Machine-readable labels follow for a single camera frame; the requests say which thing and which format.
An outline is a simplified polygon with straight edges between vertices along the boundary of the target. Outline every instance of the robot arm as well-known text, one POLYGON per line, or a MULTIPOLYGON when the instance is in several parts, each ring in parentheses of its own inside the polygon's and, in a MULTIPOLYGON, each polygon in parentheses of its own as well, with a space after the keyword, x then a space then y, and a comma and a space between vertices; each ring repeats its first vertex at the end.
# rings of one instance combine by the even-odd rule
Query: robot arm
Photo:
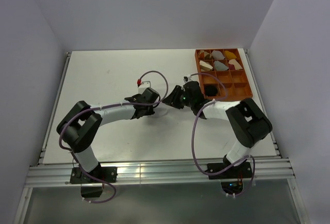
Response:
POLYGON ((251 98, 210 104, 210 100, 204 98, 198 82, 189 81, 187 77, 185 77, 185 82, 183 86, 175 86, 163 103, 177 109, 190 107, 195 115, 203 109, 199 115, 203 119, 228 120, 237 141, 224 157, 225 164, 230 165, 248 155, 251 148, 272 131, 271 122, 251 98))
MULTIPOLYGON (((142 94, 133 95, 125 98, 121 103, 114 104, 115 107, 89 111, 74 120, 65 130, 63 140, 70 146, 73 156, 79 161, 83 170, 95 178, 102 176, 101 165, 91 148, 100 126, 119 120, 138 119, 152 115, 154 108, 148 104, 153 104, 158 97, 159 94, 149 87, 142 94), (135 103, 135 105, 125 105, 125 103, 135 103)), ((78 113, 94 107, 100 108, 100 106, 88 105, 85 101, 76 103, 57 126, 57 133, 61 134, 65 125, 78 113)))

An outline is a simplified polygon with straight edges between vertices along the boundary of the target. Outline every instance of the metal frame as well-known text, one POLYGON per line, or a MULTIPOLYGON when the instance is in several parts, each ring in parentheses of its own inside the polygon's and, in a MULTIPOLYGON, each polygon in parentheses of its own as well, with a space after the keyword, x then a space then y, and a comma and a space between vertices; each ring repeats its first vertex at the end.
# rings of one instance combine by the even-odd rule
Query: metal frame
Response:
POLYGON ((14 224, 23 224, 27 207, 29 206, 32 190, 33 188, 29 188, 29 187, 23 188, 21 200, 17 208, 16 216, 13 222, 14 224))
POLYGON ((310 224, 307 210, 295 179, 288 179, 291 195, 301 224, 310 224))
MULTIPOLYGON (((200 165, 207 169, 207 163, 221 162, 220 159, 201 159, 200 165)), ((118 168, 117 181, 113 185, 197 183, 209 182, 207 176, 200 173, 193 160, 158 161, 137 163, 101 163, 103 167, 118 168)), ((26 187, 80 187, 71 185, 72 165, 43 165, 31 167, 26 177, 26 187)), ((289 159, 256 159, 256 180, 294 179, 289 159)))
MULTIPOLYGON (((262 108, 265 107, 256 83, 256 79, 250 64, 248 51, 244 50, 246 58, 252 73, 253 80, 255 81, 257 93, 260 98, 262 108)), ((61 89, 65 79, 65 74, 69 65, 71 53, 67 53, 61 82, 56 95, 55 104, 53 107, 50 122, 48 124, 43 148, 40 154, 38 166, 30 167, 27 174, 25 188, 23 189, 21 201, 17 210, 14 223, 20 224, 24 222, 25 214, 28 208, 31 193, 34 187, 81 187, 80 184, 71 185, 69 183, 72 164, 56 164, 45 165, 43 164, 43 157, 45 154, 47 139, 53 124, 53 117, 56 112, 58 100, 60 97, 61 89)), ((258 157, 256 158, 256 173, 255 180, 274 180, 274 179, 287 179, 294 204, 296 206, 298 216, 301 223, 310 223, 307 212, 298 188, 295 182, 295 175, 292 170, 290 160, 282 158, 273 133, 271 133, 274 147, 277 156, 273 157, 258 157)), ((217 159, 200 159, 199 164, 206 170, 207 163, 221 162, 217 159)), ((156 161, 156 162, 131 162, 131 163, 102 163, 102 166, 116 166, 118 168, 117 182, 114 185, 142 185, 142 184, 164 184, 164 183, 197 183, 197 182, 210 182, 207 176, 201 174, 193 160, 176 160, 176 161, 156 161)), ((100 185, 100 184, 84 184, 85 186, 100 185)))

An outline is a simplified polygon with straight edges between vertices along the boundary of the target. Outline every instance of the white table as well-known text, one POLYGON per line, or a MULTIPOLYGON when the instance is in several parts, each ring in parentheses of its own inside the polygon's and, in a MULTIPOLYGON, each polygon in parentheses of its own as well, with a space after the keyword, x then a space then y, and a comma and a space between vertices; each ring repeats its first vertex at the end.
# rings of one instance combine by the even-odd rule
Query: white table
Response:
MULTIPOLYGON (((88 104, 110 104, 137 93, 136 81, 146 71, 158 70, 169 82, 169 93, 183 84, 183 76, 196 72, 195 50, 131 50, 72 52, 56 112, 47 138, 44 164, 71 163, 71 155, 58 146, 56 126, 72 106, 84 100, 88 104)), ((254 101, 260 99, 243 49, 239 49, 254 101)), ((149 74, 145 80, 161 95, 163 79, 149 74)), ((99 128, 92 143, 101 162, 164 161, 191 159, 191 131, 194 114, 189 108, 178 110, 161 104, 156 111, 164 116, 124 120, 99 128)), ((235 141, 228 121, 200 119, 195 135, 198 158, 223 157, 235 141)), ((253 149, 254 156, 276 156, 268 135, 253 149)))

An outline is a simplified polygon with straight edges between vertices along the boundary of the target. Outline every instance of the black mounting bracket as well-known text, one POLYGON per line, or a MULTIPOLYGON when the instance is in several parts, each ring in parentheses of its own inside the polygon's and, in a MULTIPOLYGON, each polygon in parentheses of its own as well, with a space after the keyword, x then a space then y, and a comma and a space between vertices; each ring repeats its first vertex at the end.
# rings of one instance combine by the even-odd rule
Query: black mounting bracket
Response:
MULTIPOLYGON (((228 164, 225 163, 209 163, 207 164, 206 172, 215 173, 226 168, 228 164)), ((238 179, 242 177, 243 179, 248 179, 252 177, 252 168, 250 162, 243 162, 239 166, 233 166, 224 173, 217 176, 208 176, 208 179, 238 179)))
MULTIPOLYGON (((101 167, 101 180, 104 180, 109 183, 115 183, 117 179, 117 167, 101 167)), ((90 183, 99 183, 89 177, 85 176, 79 167, 72 168, 70 184, 90 184, 90 183)))

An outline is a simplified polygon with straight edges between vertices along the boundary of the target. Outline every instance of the glass panel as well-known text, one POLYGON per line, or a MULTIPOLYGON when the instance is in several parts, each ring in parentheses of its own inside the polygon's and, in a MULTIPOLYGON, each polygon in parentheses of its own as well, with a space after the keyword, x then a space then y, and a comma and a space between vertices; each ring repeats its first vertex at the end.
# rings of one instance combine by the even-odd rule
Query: glass panel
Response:
POLYGON ((24 223, 299 223, 286 180, 257 181, 235 200, 219 182, 117 189, 112 201, 88 204, 79 187, 35 188, 24 223))

